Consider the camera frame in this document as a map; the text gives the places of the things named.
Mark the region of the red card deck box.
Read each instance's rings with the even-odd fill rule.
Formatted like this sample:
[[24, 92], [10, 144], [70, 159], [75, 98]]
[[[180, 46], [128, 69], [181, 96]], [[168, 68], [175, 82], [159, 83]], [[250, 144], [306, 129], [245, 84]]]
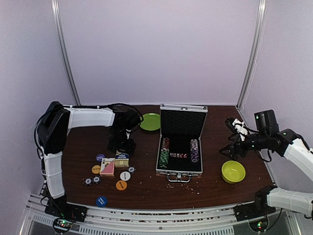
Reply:
[[100, 166], [101, 176], [114, 176], [115, 158], [103, 158]]

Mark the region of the white dealer button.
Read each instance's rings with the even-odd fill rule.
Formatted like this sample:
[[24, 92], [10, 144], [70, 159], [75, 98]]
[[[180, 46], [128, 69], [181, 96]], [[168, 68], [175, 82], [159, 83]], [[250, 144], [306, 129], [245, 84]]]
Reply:
[[126, 182], [126, 181], [130, 180], [131, 177], [132, 177], [132, 174], [128, 171], [123, 171], [120, 173], [120, 180], [122, 180], [122, 181]]

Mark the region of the orange big blind button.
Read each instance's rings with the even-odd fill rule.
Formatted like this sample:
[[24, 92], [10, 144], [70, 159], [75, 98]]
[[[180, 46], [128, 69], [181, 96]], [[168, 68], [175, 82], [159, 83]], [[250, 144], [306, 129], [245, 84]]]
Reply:
[[119, 180], [118, 182], [116, 182], [115, 187], [117, 190], [119, 191], [123, 191], [127, 188], [128, 184], [126, 181], [123, 180]]

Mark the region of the aluminium poker case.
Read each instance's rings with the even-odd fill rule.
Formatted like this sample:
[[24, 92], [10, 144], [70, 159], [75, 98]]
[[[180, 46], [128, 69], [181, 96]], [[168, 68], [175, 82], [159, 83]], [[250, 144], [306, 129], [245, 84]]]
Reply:
[[[207, 106], [199, 105], [160, 105], [160, 137], [156, 160], [156, 173], [163, 174], [170, 183], [189, 183], [192, 178], [203, 173], [201, 151], [201, 135], [208, 113]], [[159, 167], [162, 140], [169, 138], [169, 154], [183, 153], [187, 158], [172, 158], [169, 156], [167, 168]], [[199, 161], [191, 162], [190, 141], [196, 139], [199, 146]]]

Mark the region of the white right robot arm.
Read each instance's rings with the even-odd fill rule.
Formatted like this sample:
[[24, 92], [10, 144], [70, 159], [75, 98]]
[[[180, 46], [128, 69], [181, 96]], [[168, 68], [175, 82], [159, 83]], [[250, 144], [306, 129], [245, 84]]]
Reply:
[[[237, 162], [249, 151], [270, 163], [274, 156], [281, 161], [294, 165], [307, 179], [313, 178], [313, 150], [304, 138], [291, 129], [279, 129], [273, 110], [254, 113], [256, 129], [252, 130], [243, 121], [228, 117], [226, 126], [231, 130], [230, 143], [221, 148], [219, 153]], [[246, 220], [273, 213], [275, 209], [285, 209], [300, 213], [308, 219], [313, 217], [312, 192], [292, 191], [272, 183], [255, 193], [254, 200], [246, 205], [236, 206], [237, 220]]]

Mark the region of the green bowl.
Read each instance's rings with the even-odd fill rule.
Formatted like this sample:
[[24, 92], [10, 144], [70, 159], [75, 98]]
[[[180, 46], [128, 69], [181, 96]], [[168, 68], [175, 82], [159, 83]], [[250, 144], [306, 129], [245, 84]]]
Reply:
[[241, 182], [246, 177], [244, 166], [237, 161], [227, 161], [222, 165], [222, 178], [229, 184]]

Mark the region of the dark poker chip by dealer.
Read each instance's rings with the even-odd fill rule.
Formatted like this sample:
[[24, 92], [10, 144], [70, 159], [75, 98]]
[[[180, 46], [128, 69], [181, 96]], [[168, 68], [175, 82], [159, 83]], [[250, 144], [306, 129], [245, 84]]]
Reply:
[[131, 174], [133, 174], [133, 173], [136, 172], [136, 168], [135, 168], [134, 166], [130, 166], [130, 167], [128, 168], [128, 172], [131, 173]]

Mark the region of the orange button left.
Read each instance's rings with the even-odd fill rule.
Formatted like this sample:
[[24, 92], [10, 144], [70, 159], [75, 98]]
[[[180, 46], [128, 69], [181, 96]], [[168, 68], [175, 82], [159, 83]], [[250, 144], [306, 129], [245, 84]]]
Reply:
[[100, 170], [101, 170], [101, 166], [99, 165], [94, 165], [91, 169], [92, 173], [93, 174], [99, 174], [100, 173]]

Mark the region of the purple poker chip stack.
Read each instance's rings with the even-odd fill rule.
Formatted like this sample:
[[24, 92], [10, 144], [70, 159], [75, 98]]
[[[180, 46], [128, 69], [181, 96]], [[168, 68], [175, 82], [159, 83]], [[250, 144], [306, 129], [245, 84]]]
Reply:
[[190, 141], [190, 156], [191, 162], [197, 163], [199, 161], [199, 146], [196, 139]]

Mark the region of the red-black poker chip stack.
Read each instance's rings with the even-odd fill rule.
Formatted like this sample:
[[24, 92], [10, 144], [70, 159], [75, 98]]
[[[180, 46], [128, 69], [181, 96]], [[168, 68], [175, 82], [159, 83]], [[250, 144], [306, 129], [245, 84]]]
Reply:
[[164, 150], [164, 151], [168, 151], [169, 148], [170, 148], [170, 140], [169, 140], [169, 138], [164, 138], [162, 140], [162, 147], [161, 147], [161, 149]]

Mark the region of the green poker chip stack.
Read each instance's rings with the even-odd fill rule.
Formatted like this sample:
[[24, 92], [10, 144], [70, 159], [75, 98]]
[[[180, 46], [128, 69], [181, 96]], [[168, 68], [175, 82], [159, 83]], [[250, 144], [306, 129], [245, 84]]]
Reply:
[[167, 168], [169, 161], [169, 150], [162, 150], [159, 158], [159, 167]]

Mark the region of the dark poker chip leftmost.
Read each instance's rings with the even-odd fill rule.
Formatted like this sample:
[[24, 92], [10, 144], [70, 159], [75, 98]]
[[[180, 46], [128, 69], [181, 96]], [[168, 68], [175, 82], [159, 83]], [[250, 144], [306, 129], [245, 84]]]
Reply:
[[85, 178], [85, 179], [84, 179], [84, 184], [85, 184], [86, 186], [90, 186], [90, 185], [92, 184], [92, 179], [91, 179], [91, 178]]

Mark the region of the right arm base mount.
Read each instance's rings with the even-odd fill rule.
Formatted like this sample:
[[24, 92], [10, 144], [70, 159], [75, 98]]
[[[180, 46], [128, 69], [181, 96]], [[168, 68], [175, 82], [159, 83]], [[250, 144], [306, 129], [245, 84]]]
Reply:
[[264, 217], [274, 212], [276, 212], [275, 207], [269, 207], [267, 205], [264, 207], [259, 207], [254, 202], [248, 204], [237, 204], [234, 207], [234, 214], [238, 222], [255, 219], [262, 216]]

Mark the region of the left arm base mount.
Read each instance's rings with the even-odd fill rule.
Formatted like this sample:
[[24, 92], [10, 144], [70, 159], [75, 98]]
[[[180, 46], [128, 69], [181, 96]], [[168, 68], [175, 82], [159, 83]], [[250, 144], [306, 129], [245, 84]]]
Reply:
[[46, 214], [74, 222], [84, 222], [87, 215], [87, 210], [88, 209], [83, 206], [68, 203], [58, 205], [52, 201], [49, 201], [45, 207]]

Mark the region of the aluminium corner post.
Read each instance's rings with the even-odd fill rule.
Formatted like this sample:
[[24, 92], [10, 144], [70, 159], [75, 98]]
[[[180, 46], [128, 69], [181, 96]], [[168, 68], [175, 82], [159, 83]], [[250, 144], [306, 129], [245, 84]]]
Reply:
[[241, 88], [241, 92], [239, 95], [239, 99], [237, 102], [237, 109], [243, 110], [244, 104], [246, 102], [246, 98], [249, 93], [250, 85], [252, 83], [252, 79], [254, 76], [254, 71], [256, 68], [256, 60], [258, 51], [260, 49], [262, 35], [264, 31], [264, 24], [266, 18], [266, 10], [267, 10], [268, 1], [260, 0], [258, 5], [258, 12], [256, 17], [255, 30], [252, 40], [252, 46], [249, 54], [248, 64], [244, 76], [244, 82]]
[[67, 80], [69, 83], [69, 88], [70, 88], [71, 94], [74, 98], [75, 104], [81, 105], [81, 100], [80, 100], [78, 90], [77, 90], [77, 87], [76, 87], [76, 84], [74, 81], [74, 77], [73, 77], [73, 73], [72, 73], [72, 69], [71, 69], [71, 65], [70, 65], [70, 61], [69, 61], [69, 56], [68, 56], [68, 52], [67, 52], [65, 36], [64, 36], [63, 27], [62, 27], [62, 19], [61, 19], [59, 1], [58, 0], [52, 0], [51, 6], [52, 6], [53, 18], [55, 21], [56, 30], [57, 30], [57, 34], [58, 34], [58, 40], [59, 40], [59, 45], [60, 45], [60, 49], [61, 49], [62, 61], [64, 64]]

